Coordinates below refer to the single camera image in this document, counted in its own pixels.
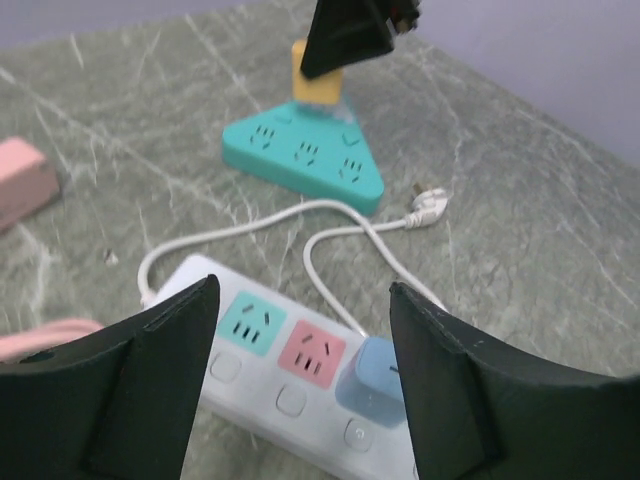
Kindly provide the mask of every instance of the gray wall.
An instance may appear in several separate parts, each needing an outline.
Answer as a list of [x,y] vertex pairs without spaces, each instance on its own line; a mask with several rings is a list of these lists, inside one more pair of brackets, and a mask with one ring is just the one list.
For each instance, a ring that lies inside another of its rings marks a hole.
[[[0,0],[0,46],[241,1]],[[423,0],[422,11],[424,38],[640,167],[639,0]]]

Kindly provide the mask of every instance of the yellow plug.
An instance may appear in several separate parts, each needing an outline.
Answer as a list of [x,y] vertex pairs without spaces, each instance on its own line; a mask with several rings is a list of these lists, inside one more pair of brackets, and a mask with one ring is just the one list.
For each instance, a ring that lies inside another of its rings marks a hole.
[[291,48],[293,63],[293,98],[301,103],[337,105],[342,93],[342,69],[308,80],[300,71],[307,40],[298,40]]

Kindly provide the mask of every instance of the marble surface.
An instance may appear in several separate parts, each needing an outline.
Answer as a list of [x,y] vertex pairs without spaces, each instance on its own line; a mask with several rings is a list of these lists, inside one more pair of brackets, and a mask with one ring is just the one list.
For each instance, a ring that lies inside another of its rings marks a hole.
[[[265,216],[299,195],[226,167],[220,135],[287,101],[289,50],[313,2],[273,0],[0,52],[0,136],[21,135],[60,172],[63,199],[0,237],[0,333],[67,316],[106,324],[138,309],[136,271],[159,242]],[[346,72],[346,92],[387,191],[451,196],[436,226],[385,234],[457,316],[586,370],[640,370],[640,171],[414,37]],[[302,268],[319,212],[191,249],[331,315]],[[153,271],[159,286],[189,251]],[[390,335],[393,272],[360,237],[324,242],[321,277]],[[329,478],[199,411],[183,478]]]

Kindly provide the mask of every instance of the blue plug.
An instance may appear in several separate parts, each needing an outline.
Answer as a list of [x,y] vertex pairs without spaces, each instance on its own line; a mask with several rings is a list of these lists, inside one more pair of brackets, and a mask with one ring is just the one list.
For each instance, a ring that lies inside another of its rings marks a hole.
[[387,428],[406,420],[393,343],[367,338],[340,375],[336,400],[344,408]]

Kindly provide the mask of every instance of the white power strip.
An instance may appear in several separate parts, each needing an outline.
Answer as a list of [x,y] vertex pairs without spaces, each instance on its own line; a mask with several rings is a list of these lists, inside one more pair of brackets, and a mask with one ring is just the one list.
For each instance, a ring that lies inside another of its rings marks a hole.
[[[382,427],[336,402],[340,373],[364,341],[357,333],[200,255],[153,305],[209,274],[221,298],[202,405],[342,480],[418,478],[406,420]],[[310,333],[324,337],[323,362],[301,347]]]

